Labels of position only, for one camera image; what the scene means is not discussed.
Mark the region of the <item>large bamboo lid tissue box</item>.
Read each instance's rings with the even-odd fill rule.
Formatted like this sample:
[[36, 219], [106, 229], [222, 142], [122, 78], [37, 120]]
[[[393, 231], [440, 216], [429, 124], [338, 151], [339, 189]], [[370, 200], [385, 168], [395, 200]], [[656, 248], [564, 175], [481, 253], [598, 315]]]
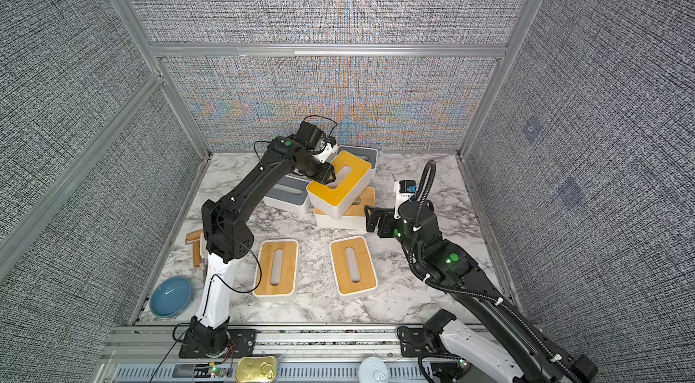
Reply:
[[331, 218], [315, 207], [313, 214], [316, 226], [318, 228], [347, 229], [365, 234], [367, 232], [365, 207], [374, 207], [374, 205], [376, 205], [376, 191], [373, 187], [367, 187], [341, 218]]

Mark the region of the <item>yellow lid tissue box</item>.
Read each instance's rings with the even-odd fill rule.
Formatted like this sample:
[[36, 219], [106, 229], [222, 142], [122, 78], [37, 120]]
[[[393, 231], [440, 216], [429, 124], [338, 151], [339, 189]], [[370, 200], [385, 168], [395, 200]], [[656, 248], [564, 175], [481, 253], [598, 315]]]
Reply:
[[326, 185], [311, 182], [307, 191], [315, 209], [339, 219], [369, 184], [372, 167], [368, 161], [347, 151], [340, 152], [331, 165], [336, 172], [336, 181]]

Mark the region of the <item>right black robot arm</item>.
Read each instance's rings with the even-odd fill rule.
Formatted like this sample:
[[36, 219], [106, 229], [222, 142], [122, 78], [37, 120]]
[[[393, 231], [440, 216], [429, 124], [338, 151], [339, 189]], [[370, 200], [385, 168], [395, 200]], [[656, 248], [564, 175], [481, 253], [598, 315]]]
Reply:
[[452, 296], [492, 336], [477, 335], [441, 310], [425, 323], [430, 347], [423, 358], [464, 359], [496, 382], [591, 382], [597, 377], [591, 359], [570, 354], [537, 329], [472, 256], [443, 237], [431, 202], [366, 207], [365, 215], [367, 232], [396, 239], [416, 278]]

